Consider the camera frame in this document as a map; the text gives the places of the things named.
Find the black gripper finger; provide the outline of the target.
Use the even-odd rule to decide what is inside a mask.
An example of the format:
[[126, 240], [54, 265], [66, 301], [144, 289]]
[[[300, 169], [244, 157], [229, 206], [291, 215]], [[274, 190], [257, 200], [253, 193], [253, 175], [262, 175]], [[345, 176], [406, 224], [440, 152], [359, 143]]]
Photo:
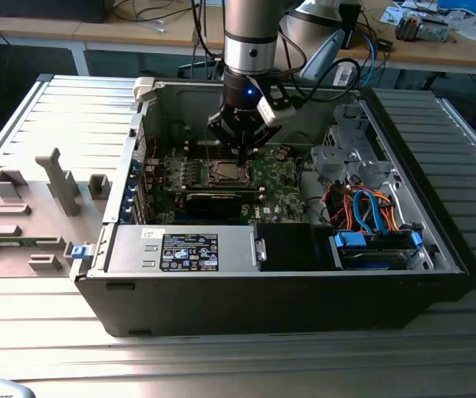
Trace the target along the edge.
[[226, 128], [226, 122], [221, 113], [210, 116], [207, 120], [207, 127], [224, 146], [236, 155], [237, 165], [243, 166], [245, 164], [245, 146], [242, 141], [242, 132]]
[[255, 150], [264, 146], [281, 129], [281, 125], [273, 127], [262, 125], [258, 129], [247, 129], [244, 132], [244, 161], [247, 161]]

